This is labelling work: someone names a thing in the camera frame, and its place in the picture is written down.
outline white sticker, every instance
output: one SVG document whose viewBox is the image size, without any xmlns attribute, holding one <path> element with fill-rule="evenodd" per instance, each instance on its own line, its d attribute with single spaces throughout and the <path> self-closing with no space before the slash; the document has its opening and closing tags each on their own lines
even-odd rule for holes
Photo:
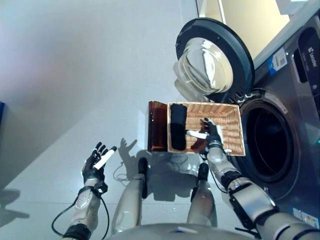
<svg viewBox="0 0 320 240">
<path fill-rule="evenodd" d="M 281 68 L 288 64 L 287 55 L 283 47 L 273 55 L 272 64 L 274 70 L 276 71 L 279 71 Z"/>
<path fill-rule="evenodd" d="M 311 225 L 312 227 L 315 227 L 316 229 L 319 229 L 319 220 L 315 216 L 311 216 L 301 210 L 298 210 L 296 208 L 292 209 L 293 216 L 295 216 L 297 219 L 300 219 L 304 221 L 305 223 Z"/>
<path fill-rule="evenodd" d="M 264 97 L 266 99 L 269 99 L 271 100 L 272 102 L 274 102 L 280 109 L 281 111 L 284 113 L 284 114 L 287 114 L 288 113 L 288 110 L 287 108 L 285 107 L 285 105 L 283 105 L 283 103 L 279 100 L 279 98 L 277 98 L 275 95 L 272 95 L 271 93 L 269 92 L 265 92 L 264 94 Z"/>
</svg>

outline dark towel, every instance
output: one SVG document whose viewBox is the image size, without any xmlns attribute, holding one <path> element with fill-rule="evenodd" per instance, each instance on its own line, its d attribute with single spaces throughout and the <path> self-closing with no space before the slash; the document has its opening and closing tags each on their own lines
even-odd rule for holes
<svg viewBox="0 0 320 240">
<path fill-rule="evenodd" d="M 182 104 L 172 104 L 170 106 L 171 111 L 171 145 L 176 150 L 186 149 L 186 119 L 187 119 L 187 107 Z"/>
</svg>

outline appliance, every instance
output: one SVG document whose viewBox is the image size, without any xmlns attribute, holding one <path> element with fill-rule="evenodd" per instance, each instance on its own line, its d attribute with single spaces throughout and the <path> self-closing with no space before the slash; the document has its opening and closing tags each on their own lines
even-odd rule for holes
<svg viewBox="0 0 320 240">
<path fill-rule="evenodd" d="M 233 156 L 233 164 L 268 192 L 282 211 L 316 228 L 320 219 L 319 39 L 318 11 L 254 69 L 249 51 L 230 28 L 198 18 L 177 37 L 179 60 L 174 67 L 175 85 L 188 101 L 240 106 L 246 156 Z M 227 66 L 227 70 L 215 75 L 215 62 L 217 68 Z M 225 76 L 228 81 L 222 84 Z"/>
</svg>

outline washer door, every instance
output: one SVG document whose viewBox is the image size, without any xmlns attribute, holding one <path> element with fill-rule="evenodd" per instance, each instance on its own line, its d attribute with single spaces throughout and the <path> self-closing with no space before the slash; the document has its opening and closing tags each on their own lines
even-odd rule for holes
<svg viewBox="0 0 320 240">
<path fill-rule="evenodd" d="M 245 176 L 279 199 L 294 187 L 298 146 L 289 114 L 283 114 L 264 95 L 248 100 L 240 108 L 246 156 L 235 157 L 235 161 Z"/>
<path fill-rule="evenodd" d="M 189 21 L 177 36 L 175 49 L 175 86 L 189 101 L 204 101 L 199 95 L 217 103 L 236 103 L 237 96 L 251 91 L 255 69 L 250 53 L 223 23 L 205 17 Z"/>
</svg>

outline black cable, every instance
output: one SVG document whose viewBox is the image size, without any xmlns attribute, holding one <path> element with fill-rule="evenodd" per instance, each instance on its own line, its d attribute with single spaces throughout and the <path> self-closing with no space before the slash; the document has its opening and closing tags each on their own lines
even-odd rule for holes
<svg viewBox="0 0 320 240">
<path fill-rule="evenodd" d="M 107 224 L 107 226 L 106 226 L 106 231 L 105 231 L 105 233 L 104 233 L 104 235 L 103 235 L 103 237 L 102 237 L 102 239 L 101 239 L 101 240 L 103 240 L 103 239 L 105 239 L 105 237 L 107 236 L 108 231 L 109 231 L 110 216 L 109 216 L 109 211 L 108 211 L 108 208 L 107 208 L 107 205 L 106 205 L 105 201 L 103 200 L 103 198 L 102 198 L 101 196 L 100 196 L 100 199 L 101 199 L 101 201 L 102 201 L 102 203 L 103 203 L 103 206 L 104 206 L 104 209 L 105 209 L 105 212 L 106 212 L 106 215 L 107 215 L 107 221 L 108 221 L 108 224 Z M 55 229 L 55 222 L 57 221 L 58 218 L 61 217 L 62 214 L 65 214 L 65 213 L 66 213 L 67 211 L 69 211 L 74 205 L 76 205 L 77 200 L 78 200 L 78 197 L 75 198 L 74 202 L 73 202 L 70 206 L 68 206 L 66 209 L 64 209 L 62 212 L 60 212 L 60 213 L 53 219 L 53 221 L 52 221 L 52 223 L 51 223 L 51 229 L 52 229 L 52 231 L 53 231 L 55 234 L 57 234 L 58 236 L 60 236 L 60 237 L 63 237 L 64 235 L 63 235 L 62 233 L 58 232 L 58 231 Z"/>
<path fill-rule="evenodd" d="M 105 212 L 106 212 L 106 215 L 107 215 L 107 220 L 108 220 L 108 224 L 107 224 L 107 226 L 106 226 L 105 234 L 104 234 L 104 236 L 102 237 L 102 239 L 105 239 L 105 237 L 107 236 L 107 233 L 108 233 L 108 231 L 109 231 L 110 217 L 109 217 L 109 211 L 108 211 L 108 208 L 107 208 L 107 205 L 106 205 L 105 201 L 103 200 L 102 197 L 100 197 L 100 199 L 101 199 L 101 201 L 102 201 L 102 203 L 103 203 L 103 205 L 104 205 L 104 209 L 105 209 Z"/>
<path fill-rule="evenodd" d="M 200 18 L 198 0 L 195 0 L 195 6 L 196 6 L 196 13 L 197 13 L 197 15 L 198 15 L 198 18 Z"/>
<path fill-rule="evenodd" d="M 212 173 L 211 169 L 210 169 L 210 173 L 211 173 L 211 175 L 212 175 L 212 178 L 213 178 L 213 181 L 214 181 L 216 187 L 217 187 L 221 192 L 223 192 L 224 194 L 228 194 L 228 192 L 223 191 L 223 190 L 218 186 L 218 183 L 217 183 L 217 181 L 216 181 L 216 179 L 215 179 L 215 176 L 214 176 L 214 174 Z"/>
<path fill-rule="evenodd" d="M 60 237 L 63 237 L 64 235 L 63 235 L 62 233 L 58 232 L 58 231 L 55 229 L 55 222 L 56 222 L 56 220 L 57 220 L 58 218 L 60 218 L 60 216 L 61 216 L 62 214 L 64 214 L 65 212 L 69 211 L 74 205 L 76 205 L 76 201 L 77 201 L 77 200 L 78 200 L 78 197 L 75 198 L 74 202 L 73 202 L 70 206 L 68 206 L 65 210 L 63 210 L 62 212 L 60 212 L 60 213 L 53 219 L 53 221 L 52 221 L 52 223 L 51 223 L 51 229 L 52 229 L 52 231 L 53 231 L 55 234 L 59 235 Z"/>
</svg>

